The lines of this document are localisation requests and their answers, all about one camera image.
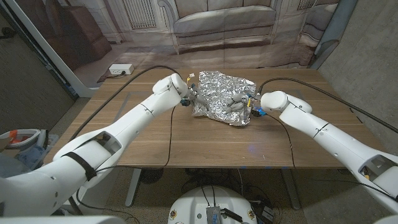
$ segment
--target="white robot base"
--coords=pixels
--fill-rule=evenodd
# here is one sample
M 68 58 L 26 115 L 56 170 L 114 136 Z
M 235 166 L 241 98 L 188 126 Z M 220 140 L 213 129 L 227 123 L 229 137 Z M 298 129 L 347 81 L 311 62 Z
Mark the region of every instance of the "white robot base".
M 197 187 L 174 202 L 170 209 L 168 224 L 208 224 L 206 209 L 209 204 L 210 207 L 227 208 L 241 216 L 244 224 L 257 223 L 250 203 L 240 194 L 225 187 L 203 186 L 203 190 L 202 187 Z M 220 223 L 236 224 L 240 222 L 223 216 Z

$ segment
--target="blue component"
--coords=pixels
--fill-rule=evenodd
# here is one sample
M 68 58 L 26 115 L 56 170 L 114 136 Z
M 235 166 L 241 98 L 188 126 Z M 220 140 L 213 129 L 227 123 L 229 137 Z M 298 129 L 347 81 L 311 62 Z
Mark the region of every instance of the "blue component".
M 213 224 L 217 224 L 217 214 L 213 215 Z
M 255 106 L 255 107 L 253 108 L 253 110 L 254 110 L 254 111 L 257 111 L 259 116 L 265 116 L 265 115 L 267 114 L 265 111 L 262 110 L 261 107 Z
M 189 100 L 184 100 L 184 99 L 182 99 L 180 101 L 180 103 L 182 106 L 189 106 L 191 104 L 191 102 Z

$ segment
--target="wooden table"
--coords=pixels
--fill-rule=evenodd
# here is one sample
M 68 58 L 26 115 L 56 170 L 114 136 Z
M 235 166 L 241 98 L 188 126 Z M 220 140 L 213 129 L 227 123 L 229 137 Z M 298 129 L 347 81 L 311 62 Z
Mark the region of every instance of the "wooden table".
M 200 69 L 180 69 L 183 77 L 194 73 L 190 83 L 198 83 Z M 219 69 L 227 75 L 244 77 L 260 85 L 276 77 L 289 77 L 305 81 L 334 95 L 331 86 L 316 70 L 308 69 Z M 170 75 L 166 69 L 149 71 L 128 85 L 104 107 L 80 134 L 111 124 L 152 93 L 157 80 Z M 45 158 L 50 162 L 55 153 L 65 145 L 73 132 L 131 76 L 107 79 L 94 97 L 87 103 L 65 134 Z M 329 121 L 338 128 L 370 147 L 384 150 L 373 134 L 361 124 L 349 108 L 313 89 L 290 81 L 268 83 L 266 91 L 282 90 L 308 102 L 313 114 Z M 192 117 L 192 107 L 178 105 L 172 126 L 170 162 L 167 167 L 224 167 L 224 168 L 291 168 L 293 167 L 289 141 L 283 127 L 272 118 L 251 118 L 245 127 L 234 127 L 206 117 Z M 138 167 L 161 167 L 167 161 L 170 137 L 171 110 L 157 117 L 129 146 L 119 164 Z M 293 156 L 297 168 L 340 168 L 335 158 L 322 149 L 310 137 L 286 126 L 293 144 Z

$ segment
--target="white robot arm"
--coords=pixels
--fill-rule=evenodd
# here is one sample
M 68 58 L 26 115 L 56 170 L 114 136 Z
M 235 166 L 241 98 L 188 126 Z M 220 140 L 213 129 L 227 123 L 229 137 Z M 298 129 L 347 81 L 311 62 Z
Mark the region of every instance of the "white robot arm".
M 279 118 L 289 126 L 302 131 L 338 159 L 366 190 L 390 212 L 398 214 L 398 157 L 364 145 L 352 136 L 313 114 L 305 101 L 282 91 L 266 93 L 261 97 L 264 111 L 282 112 Z
M 27 174 L 0 178 L 0 217 L 51 215 L 81 186 L 90 188 L 158 115 L 178 105 L 188 87 L 176 73 L 158 81 L 150 97 L 115 123 L 63 146 L 53 162 Z

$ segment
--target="white box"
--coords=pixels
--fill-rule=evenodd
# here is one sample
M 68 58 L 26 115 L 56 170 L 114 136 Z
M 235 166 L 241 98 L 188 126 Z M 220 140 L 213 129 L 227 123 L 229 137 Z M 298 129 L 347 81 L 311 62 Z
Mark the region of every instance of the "white box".
M 131 75 L 132 71 L 134 71 L 134 66 L 132 64 L 113 64 L 110 66 L 109 71 L 112 75 L 120 75 L 123 71 L 126 72 L 126 75 Z

